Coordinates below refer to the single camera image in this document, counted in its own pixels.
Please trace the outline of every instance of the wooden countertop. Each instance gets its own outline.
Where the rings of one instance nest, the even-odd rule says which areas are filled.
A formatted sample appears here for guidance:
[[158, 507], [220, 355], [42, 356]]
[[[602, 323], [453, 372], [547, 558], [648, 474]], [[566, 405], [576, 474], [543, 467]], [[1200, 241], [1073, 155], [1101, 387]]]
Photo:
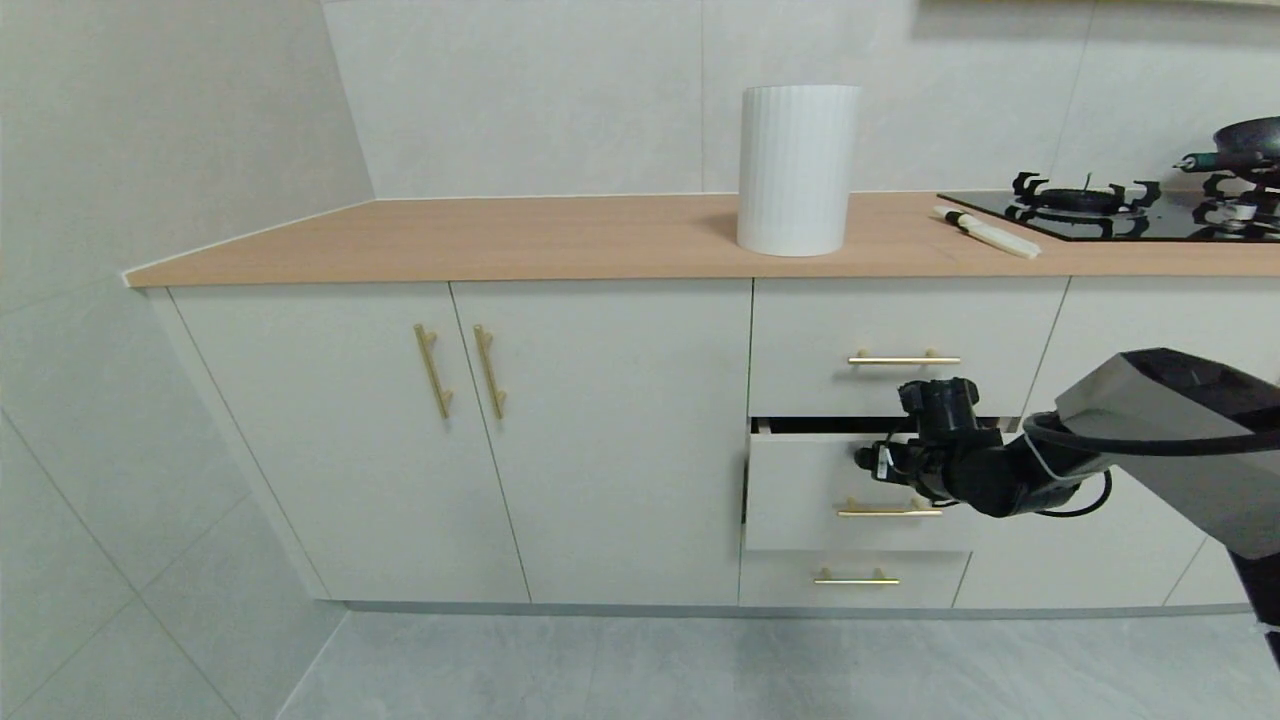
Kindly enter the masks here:
[[1062, 242], [1014, 228], [1023, 260], [929, 217], [933, 193], [850, 197], [845, 247], [769, 258], [733, 243], [736, 195], [381, 200], [125, 273], [131, 287], [780, 277], [1266, 275], [1280, 243]]

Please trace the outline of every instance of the white ribbed vase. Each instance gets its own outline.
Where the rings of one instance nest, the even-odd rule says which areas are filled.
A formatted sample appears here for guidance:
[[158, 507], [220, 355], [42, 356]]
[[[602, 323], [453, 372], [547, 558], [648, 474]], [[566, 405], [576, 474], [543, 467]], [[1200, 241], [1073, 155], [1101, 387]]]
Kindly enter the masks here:
[[859, 90], [787, 85], [742, 94], [739, 245], [799, 258], [845, 243]]

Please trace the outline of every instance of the drawer handle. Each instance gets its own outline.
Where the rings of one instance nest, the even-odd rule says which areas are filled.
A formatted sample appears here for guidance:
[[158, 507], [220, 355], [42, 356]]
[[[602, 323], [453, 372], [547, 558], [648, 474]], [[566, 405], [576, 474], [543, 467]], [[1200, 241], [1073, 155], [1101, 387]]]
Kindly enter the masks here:
[[489, 386], [489, 400], [493, 401], [493, 414], [502, 420], [502, 404], [507, 401], [507, 393], [498, 389], [498, 380], [493, 377], [493, 357], [489, 348], [493, 347], [493, 333], [484, 332], [484, 325], [476, 325], [476, 347], [480, 350], [480, 364], [484, 365], [484, 380]]
[[849, 359], [850, 365], [959, 365], [959, 357], [943, 357], [932, 347], [919, 357], [872, 357], [865, 350]]
[[435, 333], [422, 329], [422, 325], [413, 325], [413, 334], [417, 336], [417, 350], [422, 354], [422, 364], [426, 365], [426, 377], [431, 380], [431, 392], [435, 393], [435, 405], [440, 409], [440, 416], [449, 419], [449, 402], [453, 400], [453, 391], [440, 386], [440, 374], [435, 370], [435, 357], [431, 347], [435, 346]]
[[909, 507], [863, 507], [854, 498], [836, 511], [840, 518], [941, 518], [942, 511], [929, 507], [920, 497], [913, 497]]
[[831, 568], [823, 568], [818, 577], [813, 579], [815, 585], [900, 585], [902, 580], [897, 578], [886, 578], [884, 570], [877, 568], [872, 571], [870, 578], [832, 578]]

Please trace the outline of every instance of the pan handle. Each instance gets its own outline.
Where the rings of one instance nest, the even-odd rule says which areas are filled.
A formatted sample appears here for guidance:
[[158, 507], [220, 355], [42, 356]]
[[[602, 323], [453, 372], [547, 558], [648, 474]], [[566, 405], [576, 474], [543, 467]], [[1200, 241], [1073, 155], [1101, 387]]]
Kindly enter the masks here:
[[1271, 160], [1257, 150], [1244, 152], [1192, 152], [1174, 165], [1184, 173], [1215, 173], [1220, 170], [1254, 170], [1271, 165]]

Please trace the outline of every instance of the tiled wall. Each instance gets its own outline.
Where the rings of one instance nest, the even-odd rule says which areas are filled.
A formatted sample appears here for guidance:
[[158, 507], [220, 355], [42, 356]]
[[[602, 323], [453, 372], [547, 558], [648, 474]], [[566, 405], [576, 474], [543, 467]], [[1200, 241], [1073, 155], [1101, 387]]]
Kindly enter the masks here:
[[733, 191], [741, 91], [863, 87], [858, 190], [1175, 174], [1280, 114], [1280, 10], [1023, 0], [325, 5], [379, 197]]
[[274, 717], [308, 600], [119, 270], [371, 196], [310, 0], [9, 0], [4, 717]]

